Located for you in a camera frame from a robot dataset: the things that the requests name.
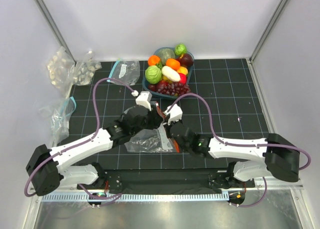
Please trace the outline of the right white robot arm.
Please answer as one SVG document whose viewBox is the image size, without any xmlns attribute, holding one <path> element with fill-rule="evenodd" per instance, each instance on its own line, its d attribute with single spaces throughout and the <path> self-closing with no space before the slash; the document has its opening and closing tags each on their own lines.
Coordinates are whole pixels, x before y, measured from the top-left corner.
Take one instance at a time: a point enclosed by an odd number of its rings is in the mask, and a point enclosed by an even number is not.
<svg viewBox="0 0 320 229">
<path fill-rule="evenodd" d="M 182 121 L 165 125 L 166 135 L 173 139 L 179 148 L 193 156 L 204 158 L 233 158 L 234 165 L 228 166 L 225 181 L 230 187 L 260 177 L 274 178 L 295 183 L 299 179 L 300 152 L 292 145 L 274 144 L 278 134 L 271 133 L 267 138 L 231 139 L 209 137 L 195 133 Z"/>
</svg>

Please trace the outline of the clear bag with orange zipper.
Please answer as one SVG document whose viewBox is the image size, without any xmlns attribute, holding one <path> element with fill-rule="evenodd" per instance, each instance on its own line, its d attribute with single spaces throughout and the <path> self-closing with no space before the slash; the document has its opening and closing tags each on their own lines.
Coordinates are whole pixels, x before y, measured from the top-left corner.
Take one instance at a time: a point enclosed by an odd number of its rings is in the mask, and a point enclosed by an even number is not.
<svg viewBox="0 0 320 229">
<path fill-rule="evenodd" d="M 157 129 L 143 129 L 136 135 L 129 135 L 129 141 L 124 145 L 130 153 L 174 153 L 176 149 L 171 139 L 167 138 L 165 131 L 165 117 L 156 103 L 158 113 L 163 117 L 163 123 Z"/>
</svg>

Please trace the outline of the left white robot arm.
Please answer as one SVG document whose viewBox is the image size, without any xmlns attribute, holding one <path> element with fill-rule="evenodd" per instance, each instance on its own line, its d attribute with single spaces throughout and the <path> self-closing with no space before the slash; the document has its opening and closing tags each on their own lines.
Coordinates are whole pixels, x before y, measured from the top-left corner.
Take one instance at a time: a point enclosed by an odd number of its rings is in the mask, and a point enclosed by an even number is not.
<svg viewBox="0 0 320 229">
<path fill-rule="evenodd" d="M 65 182 L 101 189 L 106 184 L 106 177 L 96 163 L 82 168 L 74 164 L 96 153 L 122 146 L 142 130 L 157 129 L 162 123 L 163 115 L 157 103 L 153 103 L 150 109 L 135 105 L 86 137 L 58 147 L 39 145 L 26 165 L 29 178 L 24 188 L 25 195 L 31 196 L 29 185 L 33 186 L 35 195 L 45 196 Z"/>
</svg>

